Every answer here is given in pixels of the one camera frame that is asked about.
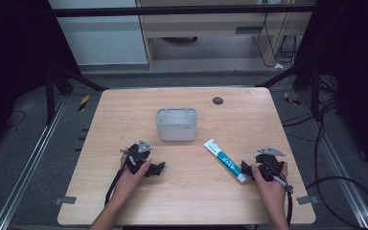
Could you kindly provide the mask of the black horizontal frame bar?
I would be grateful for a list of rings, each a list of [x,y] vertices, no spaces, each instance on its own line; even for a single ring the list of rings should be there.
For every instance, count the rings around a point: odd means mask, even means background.
[[[215,13],[266,13],[266,12],[312,12],[315,4],[287,5],[222,5],[222,6],[174,6],[105,9],[62,9],[50,10],[56,17],[84,16],[131,16],[131,15],[174,15]]]

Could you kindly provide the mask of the light wooden desk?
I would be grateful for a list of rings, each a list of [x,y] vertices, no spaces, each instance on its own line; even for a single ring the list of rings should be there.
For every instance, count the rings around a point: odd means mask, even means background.
[[[316,0],[135,0],[139,7],[314,4]],[[148,57],[150,43],[161,37],[253,35],[266,65],[278,61],[283,39],[303,35],[311,19],[308,12],[217,13],[142,15]]]

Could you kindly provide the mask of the grey tape strip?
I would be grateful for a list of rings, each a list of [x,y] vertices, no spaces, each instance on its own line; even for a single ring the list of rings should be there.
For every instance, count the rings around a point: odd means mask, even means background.
[[[55,200],[56,205],[61,204],[75,204],[77,198],[75,196],[63,196],[63,197],[57,197]]]
[[[300,196],[300,197],[297,197],[296,200],[300,205],[315,204],[318,202],[318,198],[315,195],[314,196],[309,196],[309,195]]]

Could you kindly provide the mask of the white and teal toothpaste tube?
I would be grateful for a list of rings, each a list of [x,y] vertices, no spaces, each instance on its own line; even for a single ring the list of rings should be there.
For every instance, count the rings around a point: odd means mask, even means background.
[[[241,184],[247,181],[247,176],[242,173],[241,168],[223,151],[214,139],[210,139],[203,144],[210,153],[212,153],[222,166],[229,171]]]

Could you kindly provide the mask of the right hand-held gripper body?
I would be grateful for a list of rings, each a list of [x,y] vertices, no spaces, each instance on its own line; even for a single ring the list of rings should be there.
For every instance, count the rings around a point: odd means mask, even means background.
[[[285,154],[275,148],[257,149],[258,155],[255,156],[258,169],[262,178],[266,182],[277,181],[285,183],[286,180],[282,174],[284,161],[278,161],[277,156],[285,156]]]

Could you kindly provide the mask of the person's right hand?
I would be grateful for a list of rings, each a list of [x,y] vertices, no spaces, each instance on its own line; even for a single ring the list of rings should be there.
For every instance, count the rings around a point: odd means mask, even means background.
[[[265,181],[256,165],[252,165],[251,170],[258,186],[260,198],[266,210],[268,212],[284,211],[286,198],[284,187],[276,181]]]

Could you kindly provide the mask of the yellow and black tape piece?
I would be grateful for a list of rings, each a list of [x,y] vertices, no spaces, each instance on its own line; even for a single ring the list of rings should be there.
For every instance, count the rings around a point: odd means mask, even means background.
[[[90,96],[89,95],[84,95],[82,98],[81,98],[81,101],[80,101],[80,105],[79,105],[79,108],[78,108],[78,111],[84,111],[87,103],[88,103],[88,100],[89,100]]]
[[[300,100],[295,92],[289,91],[284,93],[284,98],[291,104],[300,105]]]

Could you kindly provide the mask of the black metal stand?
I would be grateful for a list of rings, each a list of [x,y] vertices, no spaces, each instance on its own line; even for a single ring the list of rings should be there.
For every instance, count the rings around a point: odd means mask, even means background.
[[[263,83],[257,84],[257,87],[269,88],[275,83],[286,79],[289,76],[295,76],[292,88],[301,91],[310,85],[310,111],[314,118],[319,121],[319,68],[313,59],[296,60],[294,65],[283,71],[274,78]]]
[[[52,123],[56,115],[54,87],[59,90],[61,95],[70,95],[73,92],[73,87],[68,81],[69,78],[78,81],[95,91],[106,90],[106,87],[100,86],[95,82],[86,79],[82,74],[74,72],[65,66],[58,64],[49,65],[44,75],[47,104],[47,125]]]

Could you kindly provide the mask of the grey plastic container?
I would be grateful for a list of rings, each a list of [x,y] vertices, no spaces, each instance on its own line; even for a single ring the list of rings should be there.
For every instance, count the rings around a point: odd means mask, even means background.
[[[162,141],[193,141],[197,136],[198,114],[190,107],[160,108],[155,123]]]

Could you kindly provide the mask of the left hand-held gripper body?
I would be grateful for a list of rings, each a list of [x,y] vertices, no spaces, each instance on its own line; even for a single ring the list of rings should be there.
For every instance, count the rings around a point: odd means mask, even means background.
[[[128,149],[122,149],[122,153],[126,155],[126,166],[131,173],[136,174],[139,171],[152,150],[153,146],[143,139],[140,139],[137,144],[133,144]]]

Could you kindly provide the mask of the aluminium floor rail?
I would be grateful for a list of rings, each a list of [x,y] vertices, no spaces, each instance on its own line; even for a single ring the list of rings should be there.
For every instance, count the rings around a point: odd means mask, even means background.
[[[55,107],[55,115],[52,121],[44,127],[27,163],[25,164],[21,174],[14,184],[9,197],[7,198],[3,208],[0,210],[0,230],[7,230],[9,227],[12,217],[23,195],[25,194],[25,191],[27,190],[40,159],[43,156],[47,145],[49,144],[50,139],[58,125],[58,121],[61,118],[67,101],[68,96],[59,97],[58,104]]]
[[[311,113],[310,98],[305,94],[300,96],[301,105],[305,108],[310,116],[310,123],[313,129],[317,132],[314,147],[314,181],[312,186],[316,188],[318,196],[325,206],[336,219],[340,220],[347,226],[356,227],[357,230],[368,230],[368,191],[348,173],[347,169],[342,164],[341,159],[336,153],[336,150],[325,131],[324,115],[329,108],[335,105],[335,101],[325,101],[324,106],[319,109],[320,120],[317,121]],[[318,152],[321,151],[333,171],[333,175],[320,178],[318,176]],[[331,206],[331,202],[324,197],[325,189],[321,188],[324,182],[335,181],[341,189],[348,206],[350,207],[356,219],[356,223],[349,222],[346,218],[339,215]]]

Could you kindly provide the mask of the white cabinet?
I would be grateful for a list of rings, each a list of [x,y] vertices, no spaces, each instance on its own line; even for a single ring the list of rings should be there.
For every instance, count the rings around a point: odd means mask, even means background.
[[[135,8],[135,0],[49,0],[53,10]],[[59,17],[78,66],[147,64],[138,16]]]

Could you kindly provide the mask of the dark curtain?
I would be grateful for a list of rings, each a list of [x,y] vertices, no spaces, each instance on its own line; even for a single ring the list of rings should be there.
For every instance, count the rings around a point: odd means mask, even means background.
[[[298,55],[310,52],[368,155],[368,0],[316,0]]]
[[[0,134],[22,94],[44,84],[44,65],[34,54],[33,34],[66,68],[79,72],[58,21],[35,11],[51,8],[49,0],[0,0]]]

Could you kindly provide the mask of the person's left hand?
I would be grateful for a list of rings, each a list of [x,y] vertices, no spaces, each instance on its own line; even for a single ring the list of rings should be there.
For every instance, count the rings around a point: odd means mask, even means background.
[[[135,189],[140,185],[142,178],[148,171],[151,161],[147,160],[139,169],[138,172],[132,173],[129,169],[124,167],[127,156],[125,154],[121,157],[121,176],[116,182],[114,192],[110,201],[115,203],[126,202],[133,194]]]

